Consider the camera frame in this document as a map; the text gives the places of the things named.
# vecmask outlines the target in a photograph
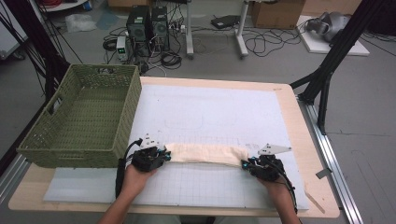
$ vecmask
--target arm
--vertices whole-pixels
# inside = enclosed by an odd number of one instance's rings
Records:
[[[122,223],[134,198],[146,186],[147,180],[155,174],[156,170],[149,173],[140,173],[134,166],[129,165],[125,170],[120,196],[111,204],[98,224]]]
[[[300,224],[300,219],[294,212],[294,205],[290,193],[283,178],[275,182],[267,182],[258,178],[258,180],[267,187],[268,194],[274,202],[276,211],[279,213],[280,220],[283,224]]]

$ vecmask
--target white mat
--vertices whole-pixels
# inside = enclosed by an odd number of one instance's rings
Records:
[[[297,21],[297,25],[302,24],[305,21],[312,19],[309,16],[300,16],[300,19]],[[310,53],[328,53],[330,51],[329,43],[326,42],[322,36],[317,35],[315,31],[308,32],[304,31],[304,27],[302,29],[297,29],[300,33],[300,37],[302,38],[306,49]],[[370,52],[361,44],[361,42],[356,41],[355,46],[350,49],[347,55],[355,55],[355,56],[368,56]]]
[[[223,144],[246,147],[250,156],[257,156],[267,143],[290,146],[276,95],[269,91],[145,85],[130,142],[146,133],[162,145]],[[299,209],[307,209],[293,153],[277,157],[296,188]],[[107,178],[100,177],[104,170]],[[45,200],[109,203],[114,200],[115,173],[112,169],[57,169]],[[265,188],[248,172],[201,163],[166,163],[134,203],[273,209]]]

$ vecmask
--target computer tower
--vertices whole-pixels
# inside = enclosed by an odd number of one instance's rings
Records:
[[[151,39],[154,37],[149,6],[132,6],[126,28],[134,50],[134,56],[148,57],[150,50],[153,48]]]
[[[169,48],[169,31],[166,7],[154,7],[151,10],[151,21],[153,33],[155,36],[156,49],[168,51]]]

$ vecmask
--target desk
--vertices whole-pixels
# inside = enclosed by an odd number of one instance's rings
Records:
[[[187,46],[187,57],[193,59],[194,48],[192,45],[192,31],[191,31],[191,1],[187,0],[187,26],[186,26],[186,46]],[[248,13],[248,2],[256,0],[244,0],[242,5],[241,19],[239,21],[239,28],[235,30],[235,37],[238,42],[238,46],[241,50],[241,59],[248,56],[248,49],[245,45],[245,40],[242,37],[242,32],[244,31],[245,18]]]
[[[315,173],[322,170],[318,153],[305,124],[300,107],[291,87],[287,84],[252,83],[236,81],[217,81],[201,79],[141,77],[143,85],[168,85],[187,87],[209,87],[238,90],[273,91],[276,93],[282,110],[294,155],[303,178],[305,193],[310,209],[299,213],[299,217],[338,217],[338,205],[332,194],[326,177],[318,179]],[[109,207],[106,203],[47,203],[44,194],[50,184],[55,170],[40,168],[32,164],[9,201],[13,210],[30,211],[83,211],[104,212]],[[277,213],[259,209],[235,209],[213,207],[182,206],[143,206],[132,205],[130,213],[144,214],[178,214],[200,216],[255,216],[276,217]]]

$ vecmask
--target plastic bag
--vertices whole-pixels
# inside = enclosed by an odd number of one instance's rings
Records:
[[[96,29],[96,24],[89,15],[73,14],[66,17],[66,26],[68,33],[78,31],[91,31]]]

